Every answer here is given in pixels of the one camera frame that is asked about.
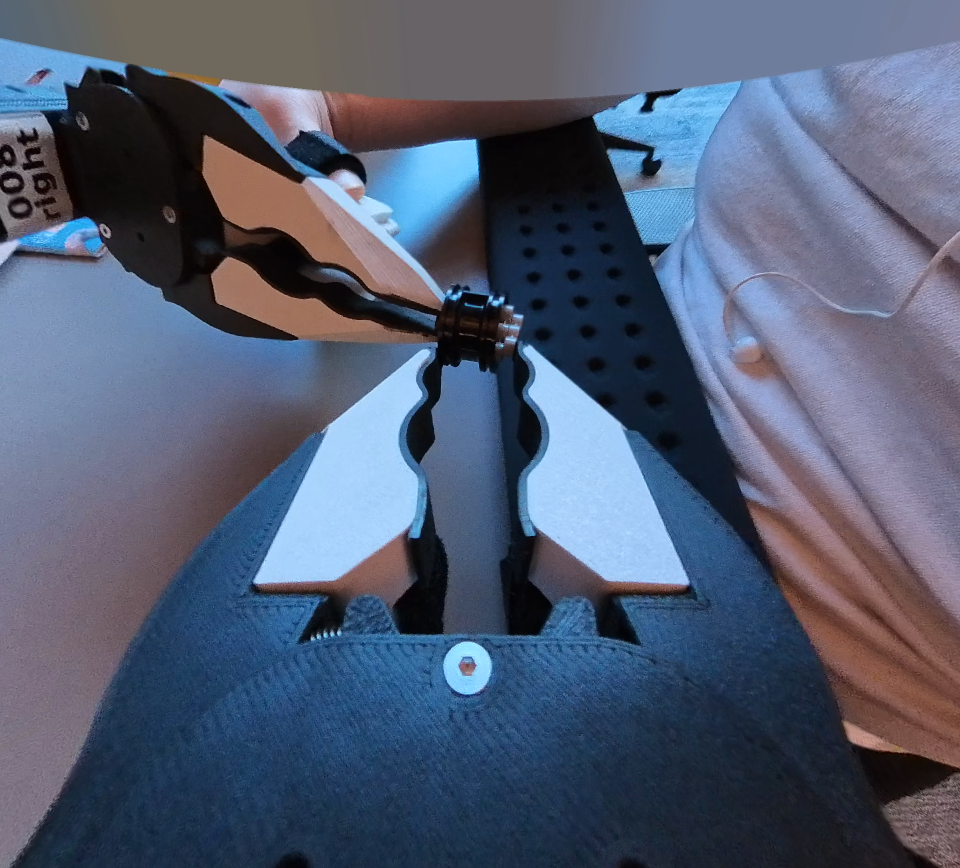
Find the black office chair base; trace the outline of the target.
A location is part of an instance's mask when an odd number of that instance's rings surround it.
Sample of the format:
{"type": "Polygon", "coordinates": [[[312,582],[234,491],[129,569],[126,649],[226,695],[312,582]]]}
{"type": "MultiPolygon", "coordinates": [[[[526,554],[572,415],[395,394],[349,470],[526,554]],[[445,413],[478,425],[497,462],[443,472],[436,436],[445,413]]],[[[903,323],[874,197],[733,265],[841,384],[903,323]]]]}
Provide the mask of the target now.
{"type": "Polygon", "coordinates": [[[619,106],[595,116],[601,142],[607,151],[628,152],[639,158],[639,171],[644,178],[654,178],[664,163],[660,150],[664,140],[676,140],[676,123],[651,121],[657,105],[669,102],[680,89],[662,89],[637,94],[619,106]]]}

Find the grey desk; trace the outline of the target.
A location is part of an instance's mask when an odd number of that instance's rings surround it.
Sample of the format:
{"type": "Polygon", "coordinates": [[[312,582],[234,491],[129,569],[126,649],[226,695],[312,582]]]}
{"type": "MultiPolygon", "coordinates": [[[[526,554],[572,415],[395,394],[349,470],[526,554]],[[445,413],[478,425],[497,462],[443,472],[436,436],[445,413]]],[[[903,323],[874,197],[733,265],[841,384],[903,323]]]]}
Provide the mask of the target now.
{"type": "MultiPolygon", "coordinates": [[[[474,142],[364,156],[398,240],[486,291],[474,142]]],[[[1,860],[57,797],[102,693],[190,552],[261,479],[417,350],[224,334],[101,259],[2,267],[1,860]]],[[[445,368],[422,465],[448,633],[506,633],[498,382],[445,368]]]]}

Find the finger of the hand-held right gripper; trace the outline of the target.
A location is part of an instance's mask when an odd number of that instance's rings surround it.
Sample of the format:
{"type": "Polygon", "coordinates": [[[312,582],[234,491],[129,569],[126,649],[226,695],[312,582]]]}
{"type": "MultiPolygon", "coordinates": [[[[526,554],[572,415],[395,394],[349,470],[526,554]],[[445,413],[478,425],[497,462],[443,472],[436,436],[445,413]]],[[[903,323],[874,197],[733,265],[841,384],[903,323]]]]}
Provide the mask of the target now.
{"type": "Polygon", "coordinates": [[[294,338],[359,344],[434,341],[443,292],[405,254],[229,254],[216,303],[294,338]]]}
{"type": "Polygon", "coordinates": [[[331,178],[295,182],[210,136],[203,140],[201,173],[220,213],[246,241],[254,230],[274,229],[310,256],[405,255],[416,261],[378,222],[379,214],[390,214],[386,205],[354,201],[331,178]]]}

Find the black toy wheel hub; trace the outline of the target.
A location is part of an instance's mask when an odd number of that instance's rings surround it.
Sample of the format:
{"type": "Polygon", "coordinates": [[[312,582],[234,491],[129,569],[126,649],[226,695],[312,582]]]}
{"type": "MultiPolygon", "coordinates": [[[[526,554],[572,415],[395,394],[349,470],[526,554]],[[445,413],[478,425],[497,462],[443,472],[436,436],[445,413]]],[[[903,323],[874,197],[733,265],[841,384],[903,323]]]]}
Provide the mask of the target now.
{"type": "Polygon", "coordinates": [[[441,365],[456,367],[475,362],[483,372],[494,372],[511,358],[519,344],[523,315],[504,295],[486,295],[454,284],[444,296],[435,331],[441,365]]]}

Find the person's right hand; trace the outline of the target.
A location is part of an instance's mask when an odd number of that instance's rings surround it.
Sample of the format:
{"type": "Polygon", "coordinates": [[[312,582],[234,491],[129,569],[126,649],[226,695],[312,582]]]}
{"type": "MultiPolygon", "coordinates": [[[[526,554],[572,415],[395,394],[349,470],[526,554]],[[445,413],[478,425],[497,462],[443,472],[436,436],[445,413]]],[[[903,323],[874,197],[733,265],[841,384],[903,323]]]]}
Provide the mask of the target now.
{"type": "Polygon", "coordinates": [[[288,152],[312,173],[333,180],[354,201],[366,194],[362,165],[347,158],[336,137],[348,137],[341,93],[222,80],[220,88],[251,106],[266,120],[288,152]]]}

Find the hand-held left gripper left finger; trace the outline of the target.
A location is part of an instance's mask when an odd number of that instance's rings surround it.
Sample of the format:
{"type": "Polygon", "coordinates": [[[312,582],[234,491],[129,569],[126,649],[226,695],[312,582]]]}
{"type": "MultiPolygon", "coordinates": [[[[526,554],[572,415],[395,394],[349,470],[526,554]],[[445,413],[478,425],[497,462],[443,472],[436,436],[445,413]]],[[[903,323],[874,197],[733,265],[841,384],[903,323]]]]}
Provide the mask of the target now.
{"type": "Polygon", "coordinates": [[[402,595],[415,583],[409,538],[423,525],[426,478],[408,441],[427,414],[420,350],[323,431],[253,586],[265,593],[402,595]]]}

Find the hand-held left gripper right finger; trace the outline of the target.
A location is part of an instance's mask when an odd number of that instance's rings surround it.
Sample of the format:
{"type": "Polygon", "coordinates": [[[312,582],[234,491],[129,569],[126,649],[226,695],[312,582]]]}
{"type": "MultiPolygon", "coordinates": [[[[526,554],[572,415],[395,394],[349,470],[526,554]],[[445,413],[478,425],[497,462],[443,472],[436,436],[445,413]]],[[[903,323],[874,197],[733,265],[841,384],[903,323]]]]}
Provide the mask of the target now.
{"type": "Polygon", "coordinates": [[[682,593],[687,571],[625,427],[534,347],[513,358],[521,442],[522,531],[544,595],[682,593]]]}

